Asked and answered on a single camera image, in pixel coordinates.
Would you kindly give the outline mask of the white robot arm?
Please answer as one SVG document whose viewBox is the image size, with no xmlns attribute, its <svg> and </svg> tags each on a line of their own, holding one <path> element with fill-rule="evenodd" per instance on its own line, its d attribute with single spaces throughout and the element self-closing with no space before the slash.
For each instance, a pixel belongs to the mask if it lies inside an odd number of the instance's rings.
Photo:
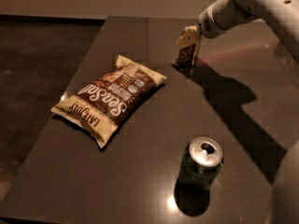
<svg viewBox="0 0 299 224">
<path fill-rule="evenodd" d="M 261 19 L 299 62 L 299 0 L 218 0 L 187 26 L 177 45 L 184 49 L 233 27 Z M 299 142 L 284 156 L 272 189 L 265 224 L 299 224 Z"/>
</svg>

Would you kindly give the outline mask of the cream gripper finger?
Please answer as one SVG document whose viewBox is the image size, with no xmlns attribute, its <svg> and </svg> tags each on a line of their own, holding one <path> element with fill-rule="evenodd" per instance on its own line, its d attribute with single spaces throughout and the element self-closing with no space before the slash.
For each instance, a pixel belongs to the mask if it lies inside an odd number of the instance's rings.
<svg viewBox="0 0 299 224">
<path fill-rule="evenodd" d="M 177 40 L 180 49 L 185 49 L 199 41 L 198 30 L 195 25 L 184 28 L 182 35 Z"/>
<path fill-rule="evenodd" d="M 198 59 L 198 54 L 201 46 L 201 37 L 196 37 L 191 45 L 192 52 L 191 52 L 191 66 L 195 66 Z"/>
</svg>

